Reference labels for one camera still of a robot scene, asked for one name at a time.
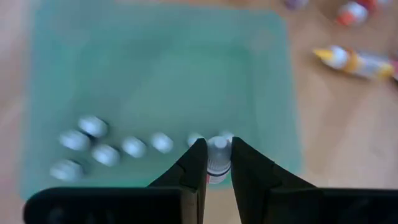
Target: translucent plastic tray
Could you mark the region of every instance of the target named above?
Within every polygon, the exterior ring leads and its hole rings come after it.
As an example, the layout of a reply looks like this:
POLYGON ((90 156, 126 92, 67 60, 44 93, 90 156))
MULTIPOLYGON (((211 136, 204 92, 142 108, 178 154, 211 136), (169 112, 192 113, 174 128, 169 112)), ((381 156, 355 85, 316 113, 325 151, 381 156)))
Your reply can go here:
MULTIPOLYGON (((55 186, 143 187, 187 149, 187 135, 229 130, 297 173, 302 163, 284 23, 272 12, 44 1, 34 13, 24 132, 23 198, 55 186), (126 136, 148 144, 145 158, 122 153, 105 167, 90 152, 58 143, 93 114, 111 125, 103 143, 126 136), (161 131, 175 144, 149 144, 161 131), (76 183, 49 176, 60 159, 83 164, 76 183)), ((230 177, 215 186, 230 187, 230 177)))

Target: orange bottle cap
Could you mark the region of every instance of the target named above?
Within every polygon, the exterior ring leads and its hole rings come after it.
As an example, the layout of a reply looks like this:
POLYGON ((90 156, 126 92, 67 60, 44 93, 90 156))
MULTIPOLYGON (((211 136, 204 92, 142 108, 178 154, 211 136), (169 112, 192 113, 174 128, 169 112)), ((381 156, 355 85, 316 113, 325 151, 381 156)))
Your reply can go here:
POLYGON ((344 25, 344 26, 350 26, 353 23, 355 23, 355 16, 350 13, 350 12, 346 12, 346 13, 342 13, 337 17, 337 23, 344 25))

